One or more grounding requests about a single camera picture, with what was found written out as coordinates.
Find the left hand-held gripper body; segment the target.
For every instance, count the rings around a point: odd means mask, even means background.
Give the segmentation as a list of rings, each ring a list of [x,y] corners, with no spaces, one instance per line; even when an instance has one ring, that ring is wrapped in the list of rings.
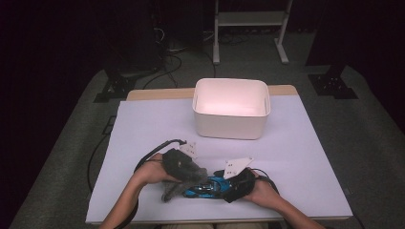
[[[180,142],[178,149],[172,148],[162,156],[162,166],[165,172],[175,179],[181,181],[197,181],[199,166],[193,161],[192,157],[185,154],[181,147],[187,144],[186,141]]]

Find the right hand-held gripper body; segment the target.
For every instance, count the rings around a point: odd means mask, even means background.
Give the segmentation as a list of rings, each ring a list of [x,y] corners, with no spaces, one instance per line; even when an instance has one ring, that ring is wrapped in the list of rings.
[[[229,182],[229,188],[223,192],[226,202],[243,198],[253,190],[255,175],[247,168],[252,161],[252,157],[243,157],[225,163],[224,179]]]

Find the blue toy car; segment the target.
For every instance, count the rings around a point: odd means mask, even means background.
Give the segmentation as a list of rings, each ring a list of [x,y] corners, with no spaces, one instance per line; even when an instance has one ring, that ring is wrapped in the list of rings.
[[[223,193],[231,187],[223,177],[209,177],[206,182],[192,186],[182,194],[185,198],[221,198]]]

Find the grey fuzzy cloth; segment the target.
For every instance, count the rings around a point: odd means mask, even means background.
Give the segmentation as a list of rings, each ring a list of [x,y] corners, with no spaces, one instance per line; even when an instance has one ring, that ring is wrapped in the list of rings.
[[[161,200],[163,202],[168,202],[172,198],[182,194],[188,188],[207,181],[208,174],[205,168],[199,166],[198,175],[200,176],[200,178],[197,181],[181,181],[181,180],[179,180],[179,182],[164,181],[163,182],[164,191],[161,196]]]

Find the white plastic bin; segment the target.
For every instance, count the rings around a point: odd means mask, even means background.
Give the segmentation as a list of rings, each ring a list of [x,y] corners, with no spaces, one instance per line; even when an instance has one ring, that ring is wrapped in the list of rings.
[[[260,80],[203,78],[192,104],[201,136],[258,139],[270,114],[267,84]]]

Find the person's right hand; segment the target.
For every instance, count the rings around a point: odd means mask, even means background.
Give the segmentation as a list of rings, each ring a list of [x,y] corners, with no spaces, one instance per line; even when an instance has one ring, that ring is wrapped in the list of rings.
[[[244,196],[244,199],[258,206],[275,210],[279,205],[280,196],[269,182],[261,180],[256,172],[253,172],[253,175],[255,176],[253,190],[248,195]]]

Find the person's left hand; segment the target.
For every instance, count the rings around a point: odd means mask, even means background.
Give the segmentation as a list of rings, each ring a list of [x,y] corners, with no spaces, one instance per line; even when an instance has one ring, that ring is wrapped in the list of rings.
[[[162,166],[162,154],[157,153],[144,162],[133,174],[136,182],[146,185],[162,181],[175,181],[178,179],[168,175]]]

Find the white table mat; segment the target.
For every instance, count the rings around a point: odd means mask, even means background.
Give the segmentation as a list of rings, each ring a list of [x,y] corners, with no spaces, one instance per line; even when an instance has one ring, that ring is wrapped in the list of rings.
[[[195,143],[196,162],[209,172],[222,170],[230,159],[251,157],[251,167],[265,171],[281,196],[309,217],[352,216],[300,97],[276,95],[270,99],[265,131],[256,140],[198,135],[189,99],[121,102],[87,222],[105,219],[143,156],[165,141],[179,139]]]

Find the wooden table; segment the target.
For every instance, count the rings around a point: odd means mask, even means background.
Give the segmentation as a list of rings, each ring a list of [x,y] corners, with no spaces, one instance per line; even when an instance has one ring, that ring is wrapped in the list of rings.
[[[297,95],[292,85],[270,85],[267,87],[270,95]],[[157,99],[185,99],[194,96],[194,88],[132,90],[128,93],[127,101],[157,100]]]

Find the black floor socket plate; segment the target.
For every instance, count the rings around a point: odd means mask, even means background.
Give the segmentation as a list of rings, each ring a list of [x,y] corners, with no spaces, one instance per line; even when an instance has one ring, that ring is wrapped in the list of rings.
[[[104,135],[109,135],[114,128],[115,122],[116,122],[117,117],[115,115],[111,115],[106,123],[106,125],[103,128],[102,133]]]

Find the black stand base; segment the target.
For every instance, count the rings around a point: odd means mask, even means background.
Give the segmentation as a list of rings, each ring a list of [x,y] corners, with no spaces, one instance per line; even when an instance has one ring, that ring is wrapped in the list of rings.
[[[108,102],[110,99],[126,98],[136,85],[137,79],[133,76],[123,76],[117,70],[105,70],[108,80],[103,90],[96,95],[95,103]]]
[[[309,81],[318,95],[330,95],[335,99],[357,99],[358,96],[341,78],[345,65],[331,65],[325,73],[309,74]]]

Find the white metal stand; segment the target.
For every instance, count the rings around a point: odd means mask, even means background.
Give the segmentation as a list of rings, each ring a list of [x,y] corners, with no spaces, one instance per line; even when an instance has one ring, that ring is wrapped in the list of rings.
[[[286,9],[279,11],[242,11],[242,12],[220,12],[219,0],[215,0],[214,16],[214,41],[212,62],[219,64],[220,44],[219,28],[220,27],[264,27],[279,26],[279,36],[274,39],[274,43],[283,64],[288,64],[289,60],[285,52],[283,41],[286,33],[290,10],[293,0],[288,0]]]

